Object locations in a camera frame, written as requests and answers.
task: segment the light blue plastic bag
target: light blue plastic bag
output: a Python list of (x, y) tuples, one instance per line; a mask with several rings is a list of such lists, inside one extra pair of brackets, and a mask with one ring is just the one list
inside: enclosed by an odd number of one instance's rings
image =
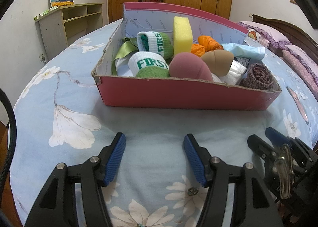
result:
[(265, 47), (252, 47), (236, 43), (222, 44), (224, 50), (233, 53), (234, 57), (249, 57), (262, 60), (265, 56)]

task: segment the wooden headboard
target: wooden headboard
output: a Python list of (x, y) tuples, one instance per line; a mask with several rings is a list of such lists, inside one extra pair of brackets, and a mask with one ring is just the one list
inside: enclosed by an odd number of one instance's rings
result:
[(258, 15), (253, 15), (253, 21), (277, 29), (284, 34), (293, 45), (299, 46), (316, 64), (318, 64), (318, 45), (302, 29), (286, 21), (267, 19)]

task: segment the green ribbon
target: green ribbon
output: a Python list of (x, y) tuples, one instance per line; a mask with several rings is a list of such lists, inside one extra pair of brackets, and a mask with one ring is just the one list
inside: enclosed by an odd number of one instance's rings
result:
[(136, 37), (125, 37), (122, 39), (124, 43), (119, 48), (115, 59), (112, 61), (112, 75), (117, 75), (116, 71), (116, 59), (124, 58), (127, 55), (129, 55), (131, 52), (137, 52), (138, 51), (138, 45), (137, 45), (137, 38)]

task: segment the light blue cloth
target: light blue cloth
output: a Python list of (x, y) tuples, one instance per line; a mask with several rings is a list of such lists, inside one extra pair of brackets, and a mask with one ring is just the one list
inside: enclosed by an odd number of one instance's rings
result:
[(255, 60), (262, 60), (265, 56), (265, 47), (252, 47), (236, 43), (222, 44), (224, 50), (233, 53), (234, 57), (249, 57)]
[[(257, 134), (269, 142), (264, 131), (272, 126), (284, 135), (299, 136), (309, 147), (315, 144), (318, 103), (303, 81), (269, 50), (263, 62), (278, 80), (282, 93), (266, 111), (105, 106), (90, 73), (120, 22), (77, 40), (47, 63), (16, 104), (17, 143), (10, 182), (23, 224), (58, 163), (83, 163), (109, 145), (117, 132), (126, 135), (126, 149), (115, 181), (103, 190), (114, 227), (136, 227), (138, 223), (184, 227), (198, 220), (206, 189), (194, 180), (182, 148), (187, 133), (193, 133), (211, 155), (238, 166), (253, 162), (261, 174), (262, 161), (247, 146), (248, 136)], [(309, 125), (286, 86), (299, 95)], [(198, 193), (189, 196), (191, 187)], [(80, 185), (76, 186), (76, 199), (79, 226), (83, 227)], [(231, 221), (232, 186), (227, 203), (223, 226)]]

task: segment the green and white sock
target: green and white sock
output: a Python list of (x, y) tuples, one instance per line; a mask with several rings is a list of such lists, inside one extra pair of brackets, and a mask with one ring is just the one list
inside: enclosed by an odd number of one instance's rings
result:
[(169, 66), (162, 56), (152, 52), (137, 52), (128, 61), (134, 77), (168, 78)]
[(153, 52), (161, 55), (164, 59), (173, 56), (173, 46), (166, 33), (163, 32), (139, 32), (137, 34), (139, 51)]

